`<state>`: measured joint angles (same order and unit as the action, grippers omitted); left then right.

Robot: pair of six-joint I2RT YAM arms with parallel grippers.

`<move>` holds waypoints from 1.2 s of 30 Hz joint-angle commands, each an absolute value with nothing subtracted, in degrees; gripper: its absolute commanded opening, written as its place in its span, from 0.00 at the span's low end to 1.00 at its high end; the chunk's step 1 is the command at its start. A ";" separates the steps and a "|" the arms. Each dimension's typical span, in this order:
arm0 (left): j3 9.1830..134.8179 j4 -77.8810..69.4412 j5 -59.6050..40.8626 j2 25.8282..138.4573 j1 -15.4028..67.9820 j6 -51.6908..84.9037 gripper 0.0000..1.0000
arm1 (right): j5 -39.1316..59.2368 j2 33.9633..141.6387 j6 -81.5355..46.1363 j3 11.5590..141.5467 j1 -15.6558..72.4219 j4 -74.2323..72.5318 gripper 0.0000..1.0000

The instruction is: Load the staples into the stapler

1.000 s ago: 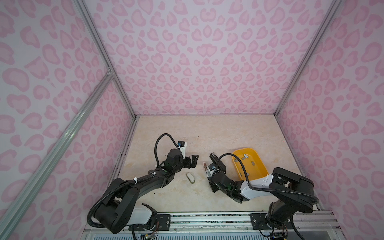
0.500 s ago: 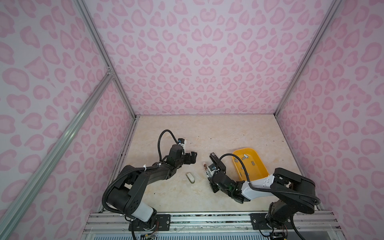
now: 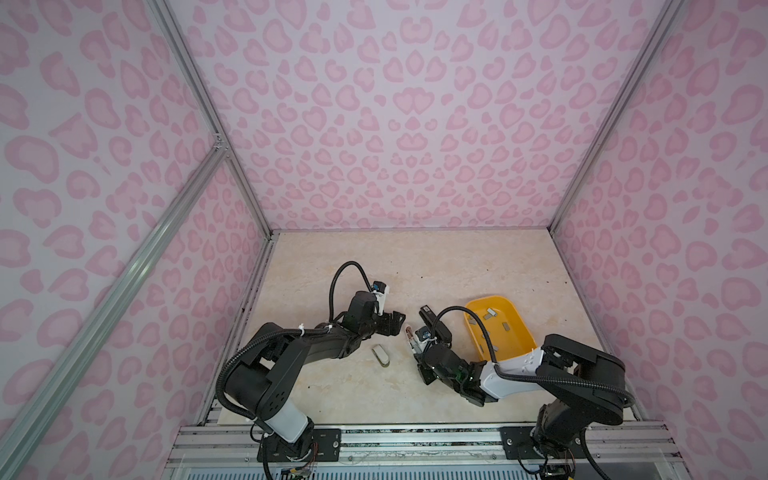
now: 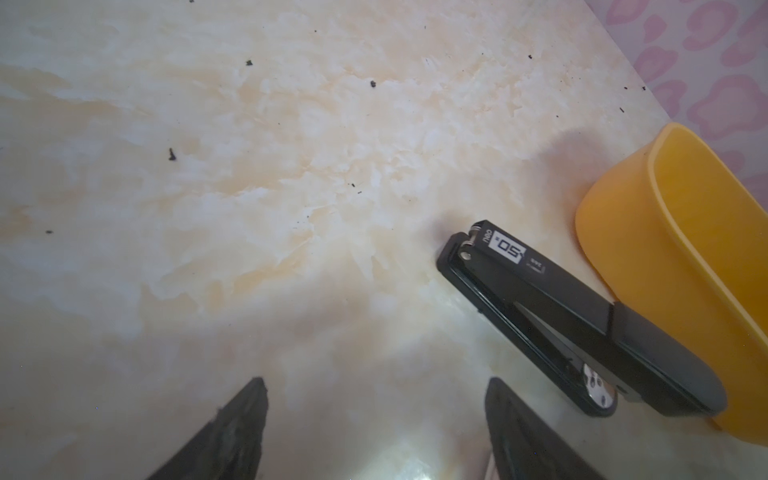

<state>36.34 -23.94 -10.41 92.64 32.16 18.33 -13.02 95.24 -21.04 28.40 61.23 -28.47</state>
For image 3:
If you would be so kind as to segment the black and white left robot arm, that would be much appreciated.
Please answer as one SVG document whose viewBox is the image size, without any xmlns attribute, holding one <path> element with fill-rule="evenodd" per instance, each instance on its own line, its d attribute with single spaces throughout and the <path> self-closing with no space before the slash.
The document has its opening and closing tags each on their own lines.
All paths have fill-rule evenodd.
<svg viewBox="0 0 768 480">
<path fill-rule="evenodd" d="M 262 430 L 263 459 L 305 461 L 314 454 L 314 423 L 290 400 L 291 392 L 305 365 L 344 359 L 374 335 L 398 335 L 406 316 L 385 311 L 383 302 L 380 292 L 358 291 L 347 310 L 314 328 L 267 322 L 224 364 L 216 399 Z"/>
</svg>

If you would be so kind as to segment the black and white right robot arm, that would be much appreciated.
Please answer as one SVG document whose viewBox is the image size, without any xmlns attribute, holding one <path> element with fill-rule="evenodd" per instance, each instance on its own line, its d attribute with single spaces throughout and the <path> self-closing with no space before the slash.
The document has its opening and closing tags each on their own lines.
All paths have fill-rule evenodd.
<svg viewBox="0 0 768 480">
<path fill-rule="evenodd" d="M 439 381 L 470 404 L 483 407 L 537 389 L 554 400 L 543 405 L 523 446 L 543 458 L 567 454 L 591 424 L 618 426 L 636 403 L 618 358 L 559 334 L 542 346 L 503 361 L 468 362 L 424 328 L 409 341 L 425 384 Z"/>
</svg>

